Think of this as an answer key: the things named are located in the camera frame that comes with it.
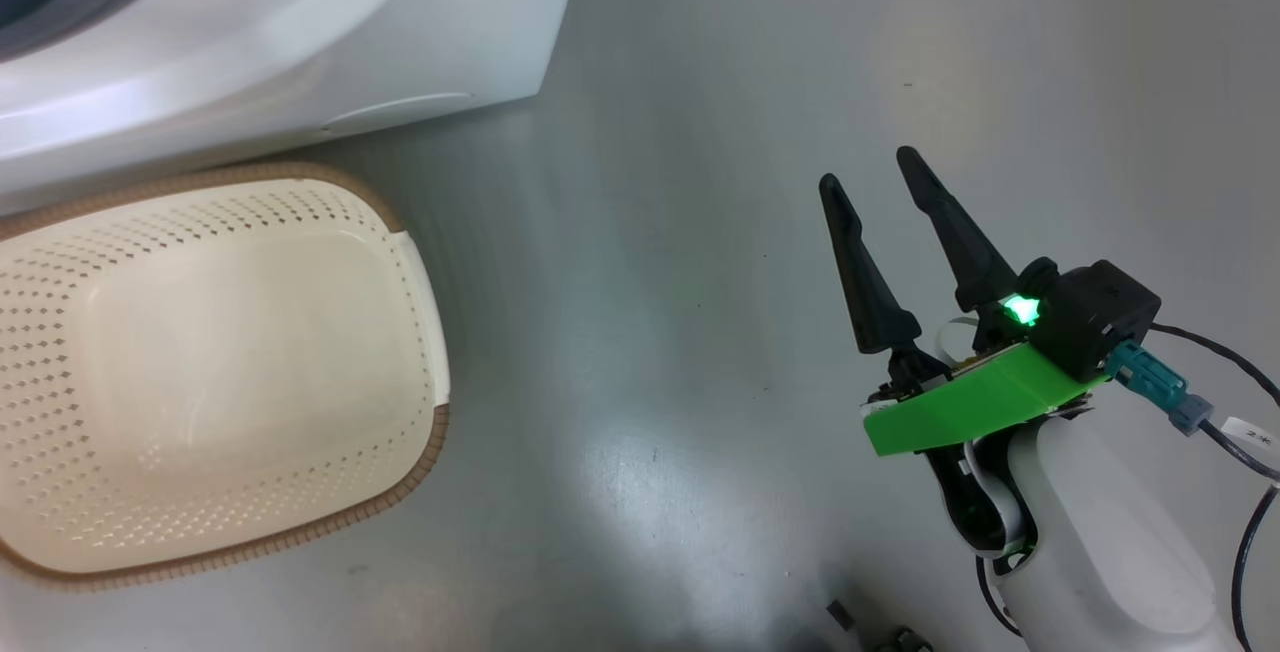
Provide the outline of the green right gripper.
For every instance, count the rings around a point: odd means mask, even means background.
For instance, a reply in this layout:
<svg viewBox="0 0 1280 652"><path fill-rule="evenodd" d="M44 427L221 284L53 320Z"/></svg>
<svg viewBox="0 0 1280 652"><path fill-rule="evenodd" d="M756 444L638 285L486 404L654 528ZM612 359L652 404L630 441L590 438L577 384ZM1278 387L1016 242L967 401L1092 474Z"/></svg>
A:
<svg viewBox="0 0 1280 652"><path fill-rule="evenodd" d="M1014 270L918 150L899 147L896 161L913 202L940 240L960 310L975 311L1014 295ZM858 350L890 352L890 380L861 409L873 450L881 457L925 457L952 525L977 556L1000 558L1023 550L1030 515L1005 459L1011 434L1024 423L1070 409L1103 378L1075 380L1028 343L960 368L927 354L915 343L920 324L899 305L870 256L861 219L840 179L824 174L818 190Z"/></svg>

